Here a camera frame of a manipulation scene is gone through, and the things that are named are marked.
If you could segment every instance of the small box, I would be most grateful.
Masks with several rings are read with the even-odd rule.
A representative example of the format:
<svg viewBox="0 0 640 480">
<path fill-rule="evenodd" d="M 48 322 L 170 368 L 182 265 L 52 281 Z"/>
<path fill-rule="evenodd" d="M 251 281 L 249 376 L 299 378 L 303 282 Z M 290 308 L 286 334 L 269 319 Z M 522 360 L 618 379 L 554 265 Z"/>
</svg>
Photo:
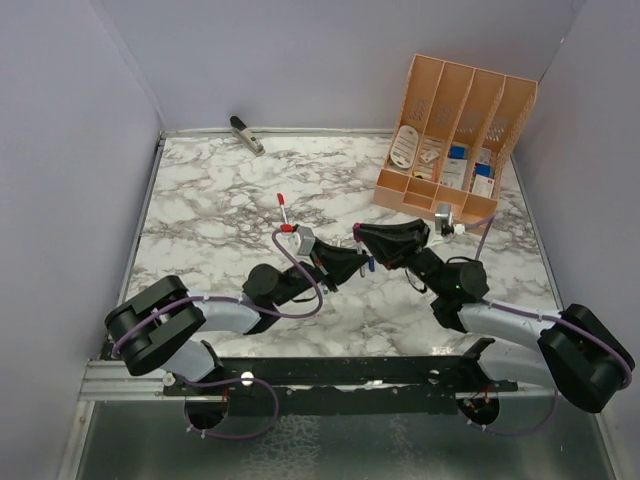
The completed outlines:
<svg viewBox="0 0 640 480">
<path fill-rule="evenodd" d="M 491 178 L 491 167 L 489 165 L 476 163 L 476 175 Z"/>
<path fill-rule="evenodd" d="M 494 183 L 495 180 L 493 178 L 476 175 L 476 179 L 473 181 L 473 190 L 471 190 L 471 193 L 480 195 L 481 197 L 491 198 Z"/>
<path fill-rule="evenodd" d="M 481 148 L 476 163 L 481 163 L 482 165 L 491 165 L 491 150 L 489 150 L 488 148 Z"/>
<path fill-rule="evenodd" d="M 466 160 L 447 157 L 447 160 L 444 163 L 444 168 L 442 169 L 442 173 L 461 173 L 462 175 L 464 175 L 466 169 Z"/>
<path fill-rule="evenodd" d="M 466 154 L 466 149 L 464 147 L 451 147 L 449 149 L 449 157 L 463 159 Z"/>
<path fill-rule="evenodd" d="M 462 182 L 464 181 L 464 173 L 447 173 L 444 172 L 440 176 L 440 184 L 445 187 L 462 189 Z"/>
</svg>

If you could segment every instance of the black mounting bar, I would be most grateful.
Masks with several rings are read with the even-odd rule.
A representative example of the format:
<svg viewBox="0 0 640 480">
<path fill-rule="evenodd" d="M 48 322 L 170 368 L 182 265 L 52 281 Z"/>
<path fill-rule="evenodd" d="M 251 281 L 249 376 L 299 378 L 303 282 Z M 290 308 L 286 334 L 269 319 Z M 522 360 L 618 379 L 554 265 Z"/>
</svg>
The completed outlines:
<svg viewBox="0 0 640 480">
<path fill-rule="evenodd" d="M 489 386 L 494 392 L 517 390 L 514 382 L 489 379 L 478 365 L 481 352 L 493 342 L 480 339 L 463 355 L 223 358 L 224 368 L 202 382 L 239 378 L 251 372 L 274 387 L 282 415 L 455 414 L 456 393 L 477 392 Z M 391 386 L 376 388 L 379 383 Z M 344 386 L 362 388 L 340 388 Z M 271 395 L 260 385 L 238 383 L 227 390 L 191 387 L 178 380 L 164 389 L 166 396 L 225 394 L 228 415 L 268 416 L 273 411 Z"/>
</svg>

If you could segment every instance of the white marble countertop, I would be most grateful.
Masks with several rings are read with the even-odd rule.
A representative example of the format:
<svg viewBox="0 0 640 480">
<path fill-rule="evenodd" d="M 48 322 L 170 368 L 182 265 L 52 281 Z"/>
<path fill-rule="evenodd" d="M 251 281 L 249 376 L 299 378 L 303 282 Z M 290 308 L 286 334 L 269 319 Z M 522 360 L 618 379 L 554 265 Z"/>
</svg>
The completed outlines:
<svg viewBox="0 0 640 480">
<path fill-rule="evenodd" d="M 356 222 L 402 223 L 408 215 L 372 205 L 373 187 L 390 138 L 372 136 L 261 138 L 254 157 L 233 137 L 168 138 L 130 278 L 128 298 L 165 275 L 188 288 L 215 294 L 241 292 L 252 267 L 288 268 L 271 244 L 281 223 L 276 194 L 283 193 L 291 223 L 309 225 L 334 243 Z M 473 256 L 479 237 L 466 235 L 434 248 L 446 259 Z M 511 164 L 482 260 L 487 297 L 555 308 L 533 228 Z M 280 319 L 265 333 L 199 334 L 221 356 L 373 356 L 461 353 L 477 337 L 446 330 L 403 271 L 380 265 L 326 297 L 306 320 Z M 302 313 L 311 303 L 287 304 Z"/>
</svg>

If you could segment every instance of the small object in gripper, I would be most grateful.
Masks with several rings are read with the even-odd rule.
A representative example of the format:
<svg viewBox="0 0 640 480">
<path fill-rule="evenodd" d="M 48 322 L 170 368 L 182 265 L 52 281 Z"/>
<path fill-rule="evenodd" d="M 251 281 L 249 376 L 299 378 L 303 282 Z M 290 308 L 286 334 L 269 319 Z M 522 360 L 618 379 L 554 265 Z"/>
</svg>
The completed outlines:
<svg viewBox="0 0 640 480">
<path fill-rule="evenodd" d="M 287 225 L 289 220 L 287 220 L 287 212 L 284 209 L 284 195 L 278 193 L 278 203 L 280 204 L 280 211 L 282 212 L 282 220 L 284 220 L 284 224 Z"/>
</svg>

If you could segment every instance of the gray wall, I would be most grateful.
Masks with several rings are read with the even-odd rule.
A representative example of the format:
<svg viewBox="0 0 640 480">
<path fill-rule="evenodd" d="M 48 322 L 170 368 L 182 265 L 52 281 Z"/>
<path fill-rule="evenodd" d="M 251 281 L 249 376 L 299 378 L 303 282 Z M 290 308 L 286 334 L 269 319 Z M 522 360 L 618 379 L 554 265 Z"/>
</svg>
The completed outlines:
<svg viewBox="0 0 640 480">
<path fill-rule="evenodd" d="M 589 305 L 640 360 L 640 3 L 590 0 L 516 150 L 565 305 Z M 612 402 L 640 451 L 640 381 Z M 640 472 L 640 457 L 635 455 Z"/>
<path fill-rule="evenodd" d="M 0 2 L 0 477 L 54 478 L 157 115 L 88 2 Z"/>
<path fill-rule="evenodd" d="M 226 127 L 233 113 L 262 126 L 390 128 L 414 53 L 537 80 L 583 1 L 94 4 L 169 129 Z"/>
</svg>

